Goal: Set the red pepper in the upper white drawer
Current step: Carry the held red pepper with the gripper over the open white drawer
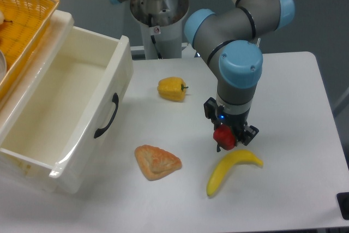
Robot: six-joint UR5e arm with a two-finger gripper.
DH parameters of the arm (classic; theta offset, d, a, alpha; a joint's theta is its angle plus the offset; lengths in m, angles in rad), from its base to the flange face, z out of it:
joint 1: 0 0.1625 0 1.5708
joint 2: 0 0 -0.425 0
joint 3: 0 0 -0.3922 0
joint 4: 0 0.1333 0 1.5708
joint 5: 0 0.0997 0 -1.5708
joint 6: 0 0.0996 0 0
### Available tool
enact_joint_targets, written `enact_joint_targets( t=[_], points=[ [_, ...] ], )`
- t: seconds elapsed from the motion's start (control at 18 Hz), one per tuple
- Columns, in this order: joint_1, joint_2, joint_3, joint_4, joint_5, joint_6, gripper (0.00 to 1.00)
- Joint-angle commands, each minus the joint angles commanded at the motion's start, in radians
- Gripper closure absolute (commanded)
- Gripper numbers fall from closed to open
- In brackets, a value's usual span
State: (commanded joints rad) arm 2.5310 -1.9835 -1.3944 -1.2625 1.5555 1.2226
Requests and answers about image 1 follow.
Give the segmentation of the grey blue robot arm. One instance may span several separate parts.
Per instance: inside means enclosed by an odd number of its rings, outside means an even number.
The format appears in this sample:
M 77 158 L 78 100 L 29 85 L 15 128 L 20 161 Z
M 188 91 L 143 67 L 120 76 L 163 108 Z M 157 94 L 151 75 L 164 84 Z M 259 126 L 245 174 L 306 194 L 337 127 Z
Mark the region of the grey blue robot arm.
M 262 74 L 260 36 L 289 24 L 293 0 L 232 0 L 222 15 L 200 9 L 189 15 L 189 0 L 110 0 L 130 3 L 141 28 L 146 59 L 178 58 L 186 38 L 218 81 L 217 95 L 204 104 L 219 150 L 248 145 L 258 129 L 247 122 Z

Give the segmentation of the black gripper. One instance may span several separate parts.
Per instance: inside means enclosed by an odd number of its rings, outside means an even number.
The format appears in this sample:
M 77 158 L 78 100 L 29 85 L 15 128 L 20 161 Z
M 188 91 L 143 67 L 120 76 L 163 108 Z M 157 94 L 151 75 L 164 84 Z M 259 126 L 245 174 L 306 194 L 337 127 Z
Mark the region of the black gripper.
M 247 146 L 259 132 L 256 127 L 248 126 L 247 123 L 251 103 L 252 100 L 242 105 L 232 105 L 220 97 L 217 100 L 209 98 L 203 105 L 204 114 L 212 122 L 214 130 L 224 124 L 236 137 L 236 146 Z M 220 142 L 217 142 L 216 151 L 221 151 Z

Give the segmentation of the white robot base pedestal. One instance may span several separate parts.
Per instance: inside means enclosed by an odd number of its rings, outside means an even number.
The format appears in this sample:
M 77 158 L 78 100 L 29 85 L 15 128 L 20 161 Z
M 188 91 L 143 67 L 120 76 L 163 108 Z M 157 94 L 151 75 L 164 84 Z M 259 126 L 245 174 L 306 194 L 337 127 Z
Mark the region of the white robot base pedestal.
M 146 59 L 181 58 L 183 21 L 189 0 L 131 0 Z

